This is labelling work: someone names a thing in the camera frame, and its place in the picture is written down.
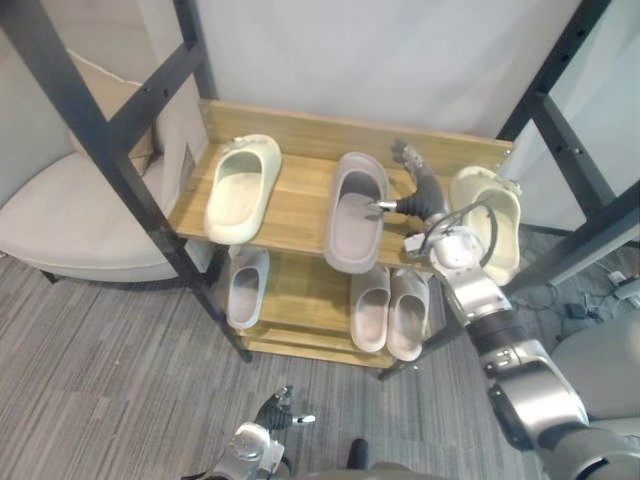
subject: power adapter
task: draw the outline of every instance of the power adapter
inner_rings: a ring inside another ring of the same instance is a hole
[[[584,320],[587,318],[587,309],[579,303],[565,303],[564,311],[567,314],[567,317],[575,320]]]

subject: wooden shelf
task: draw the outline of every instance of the wooden shelf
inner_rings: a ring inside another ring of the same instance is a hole
[[[221,146],[212,146],[196,167],[170,222],[182,236],[208,240],[203,218]],[[329,190],[336,162],[298,155],[283,155],[282,169],[267,206],[266,215],[252,245],[274,251],[323,255]],[[414,186],[404,170],[387,168],[391,198],[413,192]],[[445,188],[448,178],[440,178]],[[402,215],[387,215],[378,262],[399,267],[411,265],[402,243],[411,230],[420,230],[420,222]]]
[[[273,137],[283,152],[262,227],[251,241],[271,251],[271,268],[260,322],[239,332],[243,343],[257,352],[391,366],[393,358],[386,350],[366,354],[351,342],[350,277],[333,270],[323,258],[336,162],[350,151],[372,155],[387,170],[391,198],[401,198],[415,187],[391,159],[389,149],[396,138],[407,140],[426,156],[445,192],[449,179],[466,166],[499,167],[512,149],[511,142],[218,101],[203,100],[200,110],[210,146],[169,217],[181,236],[208,241],[203,218],[222,144],[236,136],[263,133]],[[421,229],[417,219],[387,215],[378,262],[412,265],[402,252],[403,240],[406,233]]]
[[[350,286],[349,275],[333,270],[319,257],[271,253],[260,322],[238,335],[248,345],[295,347],[305,358],[324,353],[355,365],[391,364],[386,350],[367,354],[351,341]]]
[[[293,345],[279,345],[257,340],[245,340],[244,345],[249,350],[263,353],[276,353],[293,357],[324,360],[325,362],[348,363],[362,367],[388,368],[393,365],[393,359],[387,357],[362,358],[361,355],[328,350],[316,350],[313,348],[295,347]]]

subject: black wheel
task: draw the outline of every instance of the black wheel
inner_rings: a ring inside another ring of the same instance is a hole
[[[349,449],[347,469],[367,470],[369,468],[369,443],[364,438],[356,438]]]

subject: slide sandal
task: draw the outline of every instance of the slide sandal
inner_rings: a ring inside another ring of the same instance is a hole
[[[463,168],[449,185],[449,197],[454,210],[483,201],[496,214],[498,223],[496,246],[484,271],[498,285],[509,283],[518,272],[520,264],[519,195],[520,187],[517,183],[482,167]],[[476,208],[464,217],[463,224],[471,229],[487,250],[491,243],[491,222],[487,211],[482,207]]]
[[[404,362],[412,362],[422,353],[429,319],[428,276],[410,269],[391,274],[387,349]]]
[[[360,152],[344,155],[334,171],[324,256],[345,273],[364,273],[378,257],[384,218],[369,203],[386,199],[389,180],[384,167]]]
[[[253,327],[260,318],[269,276],[269,252],[254,247],[232,247],[229,257],[227,322],[242,330]]]
[[[376,265],[351,277],[351,338],[364,352],[377,352],[387,340],[389,269]]]
[[[281,165],[280,147],[267,135],[237,137],[225,145],[204,216],[211,241],[237,245],[256,236]]]

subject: gray slipper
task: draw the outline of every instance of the gray slipper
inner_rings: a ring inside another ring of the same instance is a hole
[[[260,318],[269,276],[269,252],[255,247],[232,247],[227,321],[238,330],[253,327]]]
[[[331,181],[324,242],[327,263],[346,273],[364,273],[378,257],[384,218],[369,203],[388,197],[389,180],[378,161],[350,152],[338,162]]]
[[[391,301],[387,349],[404,362],[412,362],[422,352],[429,321],[430,274],[408,268],[391,274]]]
[[[376,265],[351,276],[351,338],[362,351],[381,350],[387,341],[389,269]]]

